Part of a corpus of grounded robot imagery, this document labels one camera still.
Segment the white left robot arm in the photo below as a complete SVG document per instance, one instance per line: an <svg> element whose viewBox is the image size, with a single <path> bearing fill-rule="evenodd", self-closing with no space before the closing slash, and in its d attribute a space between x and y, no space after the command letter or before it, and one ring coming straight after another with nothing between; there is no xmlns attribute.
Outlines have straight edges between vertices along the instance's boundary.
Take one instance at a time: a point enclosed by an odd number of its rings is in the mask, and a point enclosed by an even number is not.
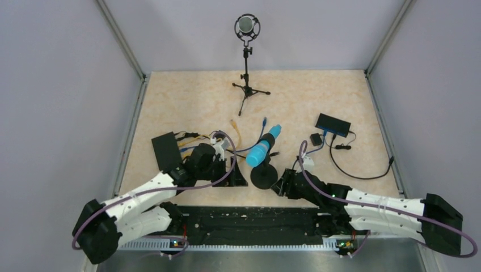
<svg viewBox="0 0 481 272"><path fill-rule="evenodd" d="M185 225L184 215L170 199L196 190L198 180L209 180L211 186L225 181L236 166L226 168L228 146L226 141L201 144L186 160L161 151L160 170L153 178L123 195L84 205L72 231L72 248L82 250L92 264L100 264L137 238L179 232Z"/></svg>

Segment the black power adapter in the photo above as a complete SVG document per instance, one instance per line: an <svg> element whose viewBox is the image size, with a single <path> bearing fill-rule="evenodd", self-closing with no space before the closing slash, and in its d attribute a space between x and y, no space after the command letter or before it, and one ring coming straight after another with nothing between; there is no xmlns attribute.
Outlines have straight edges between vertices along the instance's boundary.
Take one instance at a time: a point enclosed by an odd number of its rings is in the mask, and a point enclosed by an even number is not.
<svg viewBox="0 0 481 272"><path fill-rule="evenodd" d="M323 144L322 136L319 133L311 134L310 141L314 147L320 147Z"/></svg>

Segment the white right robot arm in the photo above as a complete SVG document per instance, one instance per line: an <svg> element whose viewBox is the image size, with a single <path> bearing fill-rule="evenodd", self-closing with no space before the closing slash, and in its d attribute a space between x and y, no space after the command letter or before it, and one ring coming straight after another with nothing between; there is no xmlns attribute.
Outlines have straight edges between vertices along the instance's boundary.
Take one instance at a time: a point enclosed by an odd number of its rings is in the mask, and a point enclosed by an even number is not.
<svg viewBox="0 0 481 272"><path fill-rule="evenodd" d="M363 192L342 184L324 183L306 165L286 169L279 178L276 169L254 164L250 179L259 189L272 189L280 196L304 199L332 218L339 233L355 231L389 232L414 239L441 254L461 257L463 216L436 194L424 198L393 198Z"/></svg>

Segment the blue microphone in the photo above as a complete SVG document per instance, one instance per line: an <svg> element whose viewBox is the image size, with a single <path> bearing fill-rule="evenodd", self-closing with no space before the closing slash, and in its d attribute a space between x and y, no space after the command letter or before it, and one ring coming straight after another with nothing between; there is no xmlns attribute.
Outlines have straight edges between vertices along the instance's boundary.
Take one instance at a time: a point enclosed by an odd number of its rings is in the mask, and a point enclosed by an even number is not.
<svg viewBox="0 0 481 272"><path fill-rule="evenodd" d="M269 132L258 140L246 157L247 164L252 167L251 183L258 189L270 189L278 179L277 170L270 163L270 152L281 133L281 129L280 124L273 126Z"/></svg>

